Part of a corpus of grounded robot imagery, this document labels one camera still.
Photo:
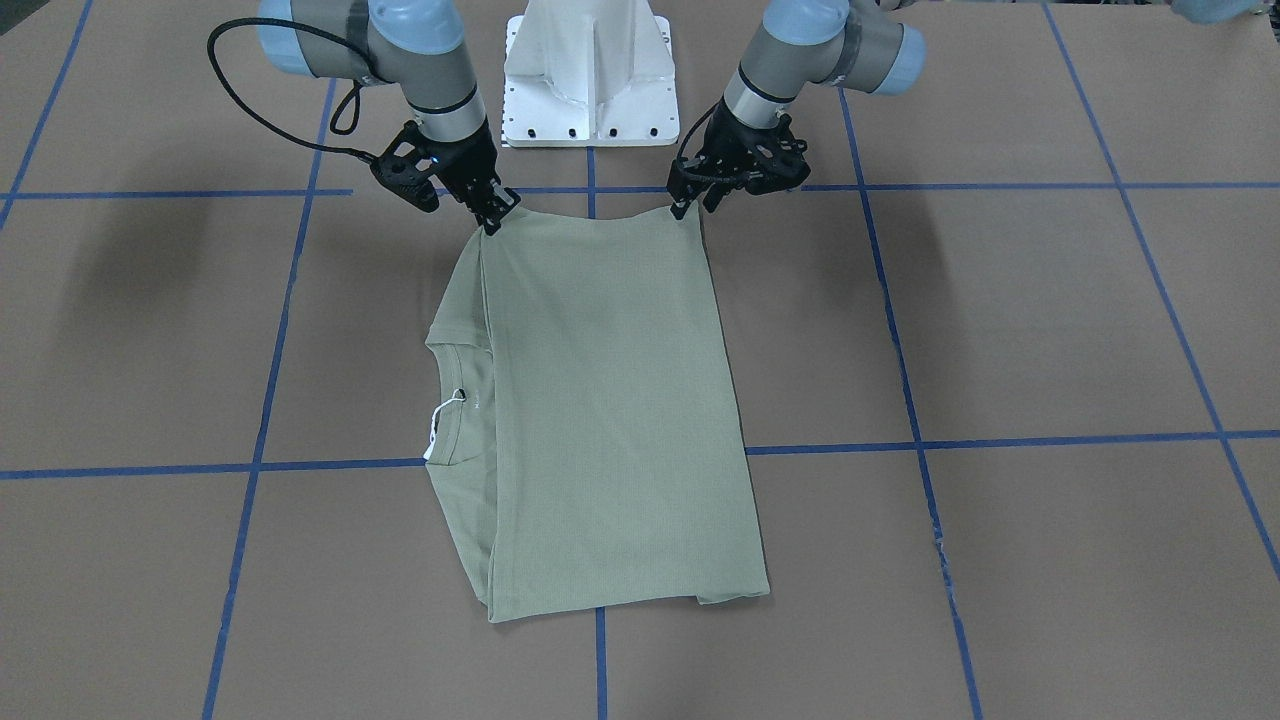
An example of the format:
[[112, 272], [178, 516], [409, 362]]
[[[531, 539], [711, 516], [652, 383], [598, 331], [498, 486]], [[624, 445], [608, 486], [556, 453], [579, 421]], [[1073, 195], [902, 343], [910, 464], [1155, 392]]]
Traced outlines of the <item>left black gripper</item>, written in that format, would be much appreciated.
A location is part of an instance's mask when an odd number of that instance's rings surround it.
[[791, 188], [791, 115], [777, 111], [773, 119], [771, 128], [750, 127], [721, 100], [694, 122], [690, 135], [701, 129], [703, 136], [690, 156], [690, 177], [685, 167], [671, 167], [666, 182], [677, 222], [701, 196], [704, 209], [714, 213], [735, 190], [763, 195]]

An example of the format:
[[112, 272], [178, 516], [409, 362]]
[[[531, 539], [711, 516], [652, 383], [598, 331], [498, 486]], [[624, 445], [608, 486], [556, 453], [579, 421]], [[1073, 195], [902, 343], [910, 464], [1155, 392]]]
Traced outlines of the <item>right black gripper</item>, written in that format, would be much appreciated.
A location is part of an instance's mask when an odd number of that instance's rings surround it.
[[502, 228], [503, 217], [520, 205], [518, 192], [499, 186], [497, 146], [489, 128], [479, 128], [452, 142], [422, 137], [420, 149], [433, 160], [435, 177], [451, 195], [474, 209], [485, 234], [494, 236]]

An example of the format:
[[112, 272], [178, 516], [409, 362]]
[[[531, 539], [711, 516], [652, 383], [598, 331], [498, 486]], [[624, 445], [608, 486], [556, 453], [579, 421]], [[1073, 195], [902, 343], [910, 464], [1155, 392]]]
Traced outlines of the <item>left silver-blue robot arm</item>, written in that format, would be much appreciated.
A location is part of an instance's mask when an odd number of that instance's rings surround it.
[[[879, 96], [905, 94], [927, 58], [919, 29], [892, 20], [899, 1], [772, 1], [719, 100], [686, 133], [666, 183], [681, 220], [695, 202], [714, 211], [733, 191], [795, 190], [812, 173], [790, 106], [808, 85]], [[692, 133], [700, 149], [687, 154]]]

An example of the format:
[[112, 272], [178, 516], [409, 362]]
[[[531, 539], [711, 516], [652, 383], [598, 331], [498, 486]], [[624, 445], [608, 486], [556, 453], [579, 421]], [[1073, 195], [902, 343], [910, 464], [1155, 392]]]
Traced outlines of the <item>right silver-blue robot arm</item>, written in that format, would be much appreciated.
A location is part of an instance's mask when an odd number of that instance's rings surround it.
[[378, 156], [361, 152], [385, 190], [435, 211], [434, 181], [486, 234], [520, 202], [497, 173], [497, 146], [460, 12], [452, 1], [261, 1], [259, 42], [279, 70], [396, 85], [413, 113]]

